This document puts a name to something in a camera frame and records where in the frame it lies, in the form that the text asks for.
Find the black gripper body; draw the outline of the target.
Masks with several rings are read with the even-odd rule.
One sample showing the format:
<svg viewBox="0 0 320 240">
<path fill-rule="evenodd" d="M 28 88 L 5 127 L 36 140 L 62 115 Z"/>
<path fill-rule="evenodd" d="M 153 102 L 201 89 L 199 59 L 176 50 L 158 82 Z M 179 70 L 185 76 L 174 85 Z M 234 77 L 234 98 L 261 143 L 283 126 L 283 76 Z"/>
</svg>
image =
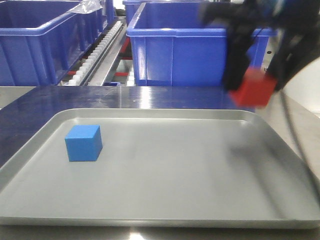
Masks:
<svg viewBox="0 0 320 240">
<path fill-rule="evenodd" d="M 253 25 L 272 29 L 309 32 L 320 27 L 318 0 L 245 0 L 204 2 L 198 9 L 200 21 Z"/>
</svg>

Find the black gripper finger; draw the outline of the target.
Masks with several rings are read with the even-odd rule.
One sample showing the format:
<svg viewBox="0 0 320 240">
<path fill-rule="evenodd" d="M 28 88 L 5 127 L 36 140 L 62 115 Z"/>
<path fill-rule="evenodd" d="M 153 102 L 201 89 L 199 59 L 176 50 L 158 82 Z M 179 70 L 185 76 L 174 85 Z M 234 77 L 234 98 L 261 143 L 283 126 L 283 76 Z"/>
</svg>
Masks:
<svg viewBox="0 0 320 240">
<path fill-rule="evenodd" d="M 320 26 L 310 29 L 284 29 L 277 52 L 267 74 L 276 80 L 275 91 L 287 83 L 307 65 L 320 57 Z"/>
<path fill-rule="evenodd" d="M 250 65 L 247 52 L 254 44 L 255 25 L 232 24 L 226 29 L 226 58 L 223 72 L 223 87 L 226 91 L 237 90 Z"/>
</svg>

